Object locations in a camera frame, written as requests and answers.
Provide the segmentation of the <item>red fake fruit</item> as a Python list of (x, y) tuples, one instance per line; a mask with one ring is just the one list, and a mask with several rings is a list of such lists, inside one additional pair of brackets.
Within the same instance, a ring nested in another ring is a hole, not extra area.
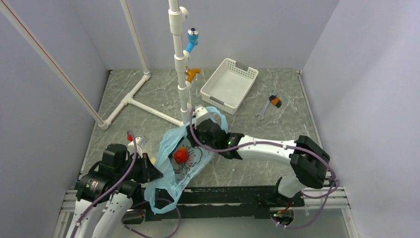
[(177, 164), (184, 164), (188, 161), (189, 155), (186, 147), (180, 147), (173, 155), (174, 161)]

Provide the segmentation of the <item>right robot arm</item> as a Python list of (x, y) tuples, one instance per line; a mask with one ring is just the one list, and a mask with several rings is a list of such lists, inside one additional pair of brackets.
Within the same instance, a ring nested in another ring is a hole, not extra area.
[(187, 126), (187, 138), (193, 146), (201, 146), (226, 159), (266, 160), (290, 166), (291, 173), (278, 180), (273, 192), (273, 200), (279, 206), (286, 205), (304, 188), (324, 186), (330, 156), (307, 136), (288, 141), (258, 139), (226, 132), (206, 119), (198, 125)]

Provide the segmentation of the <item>light blue plastic bag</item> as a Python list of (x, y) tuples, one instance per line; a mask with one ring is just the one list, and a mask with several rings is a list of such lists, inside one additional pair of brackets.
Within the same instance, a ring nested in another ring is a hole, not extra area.
[[(149, 182), (144, 192), (144, 199), (149, 202), (151, 210), (155, 214), (164, 214), (176, 208), (182, 192), (190, 180), (197, 176), (204, 167), (213, 159), (214, 152), (202, 147), (193, 147), (187, 139), (189, 125), (168, 130), (159, 144), (159, 150), (155, 161), (157, 168), (163, 177)], [(185, 147), (188, 158), (184, 163), (175, 161), (175, 153)], [(161, 206), (158, 205), (157, 192), (167, 192), (172, 202)]]

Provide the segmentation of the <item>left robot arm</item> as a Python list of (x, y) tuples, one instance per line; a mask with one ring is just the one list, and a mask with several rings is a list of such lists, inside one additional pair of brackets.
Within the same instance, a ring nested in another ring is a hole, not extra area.
[(139, 146), (110, 144), (76, 183), (68, 238), (108, 238), (130, 208), (144, 201), (142, 185), (163, 177)]

